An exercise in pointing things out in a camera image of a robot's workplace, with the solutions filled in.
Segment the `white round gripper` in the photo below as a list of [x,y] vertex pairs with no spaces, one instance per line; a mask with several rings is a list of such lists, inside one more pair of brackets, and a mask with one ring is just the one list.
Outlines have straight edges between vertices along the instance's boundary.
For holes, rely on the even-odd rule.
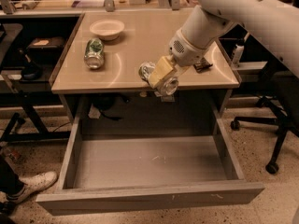
[[[169,53],[180,67],[184,67],[198,63],[204,57],[206,50],[191,44],[178,29],[169,42]],[[173,71],[174,65],[168,57],[161,57],[149,75],[150,86],[157,88]]]

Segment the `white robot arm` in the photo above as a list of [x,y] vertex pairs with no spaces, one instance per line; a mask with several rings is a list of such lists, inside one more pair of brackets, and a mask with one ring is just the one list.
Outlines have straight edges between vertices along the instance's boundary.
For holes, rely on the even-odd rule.
[[242,25],[294,75],[299,76],[299,8],[278,0],[198,0],[169,43],[170,54],[148,78],[155,89],[199,61],[214,40]]

